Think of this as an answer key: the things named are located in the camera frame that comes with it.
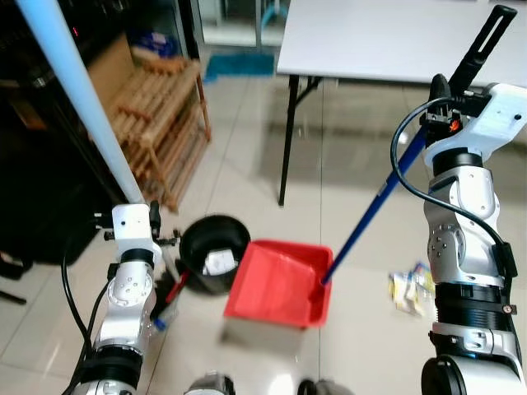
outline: glass door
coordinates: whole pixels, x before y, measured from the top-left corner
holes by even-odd
[[[282,45],[290,2],[291,0],[262,0],[262,45]]]
[[[257,46],[255,0],[193,0],[194,23],[196,11],[203,44]]]
[[[280,46],[290,0],[191,0],[200,44]]]

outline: white folding table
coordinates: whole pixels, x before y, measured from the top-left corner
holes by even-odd
[[[527,86],[527,5],[473,81]],[[488,0],[291,0],[277,74],[289,75],[278,204],[284,203],[295,110],[323,77],[429,84],[452,75],[495,2]],[[298,92],[299,77],[308,77]]]

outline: black metal leg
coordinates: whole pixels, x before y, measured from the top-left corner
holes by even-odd
[[[282,182],[280,183],[280,197],[278,205],[283,207],[286,195],[287,170],[289,168],[289,154],[291,154],[291,140],[293,125],[295,124],[296,96],[298,95],[298,76],[289,76],[289,105],[287,107],[286,142],[283,147]]]

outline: white pole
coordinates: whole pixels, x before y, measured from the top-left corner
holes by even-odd
[[[130,203],[144,202],[56,0],[16,0],[60,84]]]

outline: blue broom handle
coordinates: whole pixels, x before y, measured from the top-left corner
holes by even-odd
[[[412,166],[412,163],[417,159],[422,149],[425,147],[426,134],[427,129],[425,127],[421,127],[417,134],[414,136],[413,140],[408,145],[407,150],[403,153],[403,156],[401,156],[401,159],[399,160],[399,167],[403,174],[408,171],[410,166]],[[333,261],[333,264],[324,274],[324,278],[322,279],[323,285],[326,285],[331,279],[331,276],[334,274],[335,270],[337,270],[337,267],[343,262],[349,250],[357,242],[359,237],[361,237],[364,229],[368,226],[370,221],[373,219],[375,214],[379,211],[380,207],[386,201],[388,196],[394,191],[395,187],[398,184],[399,180],[397,178],[397,175],[394,171],[392,171],[386,179],[385,184],[382,186],[382,188],[377,193],[370,206],[364,213],[364,216],[362,216],[361,220],[359,221],[353,232],[350,234],[349,238],[346,241],[346,244],[342,247],[337,257]]]

